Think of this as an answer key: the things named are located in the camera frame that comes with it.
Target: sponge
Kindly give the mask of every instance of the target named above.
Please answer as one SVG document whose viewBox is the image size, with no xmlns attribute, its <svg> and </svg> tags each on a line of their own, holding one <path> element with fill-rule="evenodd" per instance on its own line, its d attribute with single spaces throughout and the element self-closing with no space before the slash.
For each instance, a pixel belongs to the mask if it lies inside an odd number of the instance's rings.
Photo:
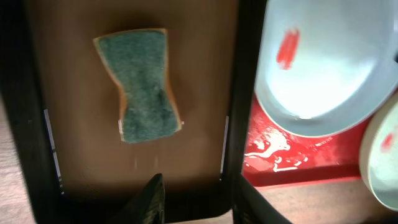
<svg viewBox="0 0 398 224">
<path fill-rule="evenodd" d="M 181 129 L 171 90 L 165 29 L 139 29 L 94 39 L 119 90 L 119 130 L 128 143 L 150 141 Z"/>
</svg>

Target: wooden surface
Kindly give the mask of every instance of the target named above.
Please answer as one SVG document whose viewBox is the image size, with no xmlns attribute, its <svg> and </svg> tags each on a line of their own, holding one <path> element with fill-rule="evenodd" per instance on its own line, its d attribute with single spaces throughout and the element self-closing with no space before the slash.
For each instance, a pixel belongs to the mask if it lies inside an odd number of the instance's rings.
<svg viewBox="0 0 398 224">
<path fill-rule="evenodd" d="M 24 184 L 0 102 L 0 223 L 34 223 Z M 260 191 L 293 223 L 361 223 L 390 213 L 360 180 Z M 232 223 L 231 212 L 183 224 L 200 223 Z"/>
</svg>

